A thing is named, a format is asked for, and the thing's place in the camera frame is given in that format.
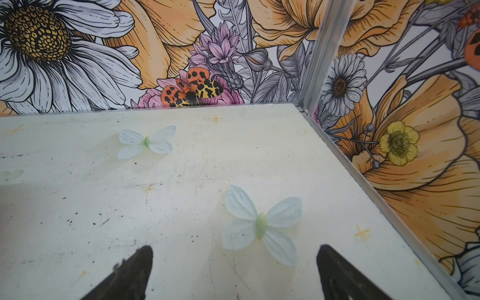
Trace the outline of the aluminium table edge rail right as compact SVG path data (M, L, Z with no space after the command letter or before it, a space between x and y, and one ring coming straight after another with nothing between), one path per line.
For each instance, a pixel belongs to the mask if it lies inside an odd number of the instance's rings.
M420 240L408 229L404 222L393 212L385 200L381 199L380 195L371 187L369 183L363 178L360 172L351 164L350 160L335 146L334 142L327 137L326 133L310 118L308 109L303 109L300 105L295 108L299 113L309 122L316 134L322 139L323 143L329 148L331 153L336 156L336 159L343 165L343 168L348 171L350 176L357 182L362 190L369 196L370 200L376 205L383 216L389 221L396 232L402 237L406 244L410 247L412 252L421 261L423 266L432 274L440 286L447 292L447 294L454 300L467 300L469 296L461 289L461 287L454 282L451 276L448 276L430 255L426 247L424 247Z

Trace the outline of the aluminium corner post right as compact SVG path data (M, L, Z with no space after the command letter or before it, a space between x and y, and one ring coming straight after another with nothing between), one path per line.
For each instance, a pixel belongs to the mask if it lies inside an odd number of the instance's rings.
M299 105L308 116L314 115L355 4L355 1L348 0L327 2L317 39L312 46L299 100Z

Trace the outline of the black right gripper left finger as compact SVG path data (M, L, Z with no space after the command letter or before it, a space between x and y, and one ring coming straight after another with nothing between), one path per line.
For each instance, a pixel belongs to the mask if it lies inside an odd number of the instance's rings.
M82 300L145 300L153 268L153 249L145 245L127 260L113 267L112 273Z

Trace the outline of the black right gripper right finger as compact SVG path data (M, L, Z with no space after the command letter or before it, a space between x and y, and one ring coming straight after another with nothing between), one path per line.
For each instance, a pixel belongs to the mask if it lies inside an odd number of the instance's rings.
M391 300L328 244L321 245L316 264L325 300Z

